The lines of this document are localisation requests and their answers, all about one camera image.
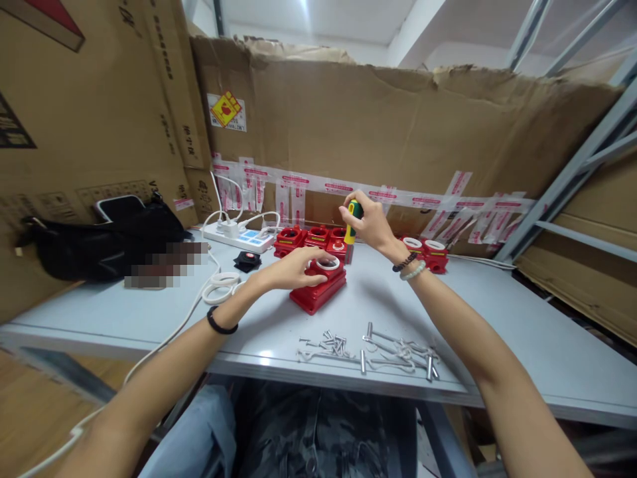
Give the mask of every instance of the screwdriver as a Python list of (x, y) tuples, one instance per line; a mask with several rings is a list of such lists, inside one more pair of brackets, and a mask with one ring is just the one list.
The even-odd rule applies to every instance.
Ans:
[[(363, 217), (363, 206), (356, 199), (352, 199), (347, 206), (347, 210), (352, 216), (357, 219)], [(352, 255), (354, 253), (354, 241), (356, 239), (356, 231), (349, 224), (347, 225), (347, 231), (345, 232), (345, 244), (347, 244), (347, 251), (345, 252), (345, 264), (352, 263)]]

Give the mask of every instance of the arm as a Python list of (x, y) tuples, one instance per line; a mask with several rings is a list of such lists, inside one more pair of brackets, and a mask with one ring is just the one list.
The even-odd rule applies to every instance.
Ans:
[[(306, 276), (311, 259), (334, 257), (318, 248), (296, 249), (253, 274), (214, 312), (219, 326), (231, 329), (264, 293), (318, 285), (325, 276)], [(206, 370), (226, 341), (202, 319), (137, 372), (80, 438), (59, 477), (130, 477), (149, 436), (162, 417)]]
[[(362, 220), (345, 207), (343, 220), (367, 244), (394, 264), (409, 252), (391, 233), (382, 205), (356, 191)], [(404, 271), (418, 266), (416, 261)], [(531, 377), (491, 326), (453, 290), (428, 270), (409, 280), (431, 321), (460, 357), (476, 382), (491, 419), (508, 475), (520, 477), (591, 477), (580, 456), (557, 424)]]

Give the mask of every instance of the white power strip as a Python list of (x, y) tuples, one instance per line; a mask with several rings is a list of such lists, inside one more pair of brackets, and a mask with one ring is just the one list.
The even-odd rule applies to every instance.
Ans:
[(276, 237), (272, 234), (267, 234), (260, 238), (257, 237), (259, 235), (259, 231), (245, 229), (240, 232), (241, 234), (236, 239), (229, 238), (222, 232), (220, 222), (209, 224), (203, 231), (206, 239), (223, 242), (229, 246), (238, 247), (239, 249), (254, 252), (255, 254), (264, 253), (272, 244), (274, 244), (274, 241), (276, 241)]

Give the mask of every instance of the gray metal shelf frame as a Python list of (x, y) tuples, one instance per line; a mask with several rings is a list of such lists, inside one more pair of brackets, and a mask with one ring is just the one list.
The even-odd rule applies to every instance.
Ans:
[[(549, 67), (546, 76), (556, 75), (627, 2), (628, 0), (610, 0)], [(529, 48), (529, 43), (537, 35), (541, 18), (546, 16), (550, 3), (551, 0), (533, 0), (507, 57), (508, 66), (513, 71), (517, 69), (520, 59)], [(627, 56), (609, 82), (613, 86), (625, 86), (624, 93), (520, 222), (518, 229), (496, 254), (496, 260), (512, 263), (531, 245), (540, 232), (546, 230), (637, 262), (637, 252), (633, 250), (551, 223), (601, 165), (619, 158), (637, 146), (637, 131), (634, 131), (637, 124), (636, 76), (637, 48)]]

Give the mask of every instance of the red plastic part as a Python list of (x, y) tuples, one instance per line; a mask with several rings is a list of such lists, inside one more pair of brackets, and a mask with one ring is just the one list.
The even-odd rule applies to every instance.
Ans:
[(298, 225), (283, 229), (274, 243), (274, 256), (284, 258), (294, 249), (303, 247), (306, 236), (307, 231), (302, 230)]
[(318, 246), (321, 249), (326, 249), (330, 242), (331, 233), (332, 231), (323, 224), (319, 227), (313, 227), (307, 232), (305, 245), (308, 247)]
[(326, 251), (336, 256), (340, 259), (341, 262), (345, 261), (345, 254), (347, 253), (347, 247), (349, 245), (345, 244), (343, 239), (345, 238), (345, 234), (347, 229), (345, 228), (335, 228), (332, 229), (332, 234), (330, 235), (330, 242), (327, 245)]
[[(402, 241), (405, 238), (410, 238), (412, 239), (411, 236), (402, 236), (399, 239)], [(425, 245), (423, 244), (422, 247), (419, 248), (415, 248), (415, 247), (411, 247), (411, 246), (407, 246), (407, 249), (409, 250), (409, 252), (417, 252), (418, 253), (418, 260), (423, 260), (425, 258)]]
[(449, 251), (447, 251), (447, 249), (432, 249), (426, 243), (423, 243), (423, 249), (425, 251), (425, 258), (423, 260), (425, 264), (427, 264), (427, 269), (434, 274), (445, 274), (447, 272), (447, 262), (449, 262), (449, 257), (447, 257)]
[(309, 315), (314, 315), (346, 282), (342, 261), (336, 269), (326, 271), (317, 265), (316, 260), (313, 260), (305, 270), (305, 275), (318, 274), (326, 276), (327, 282), (318, 284), (316, 287), (302, 287), (290, 292), (290, 299)]

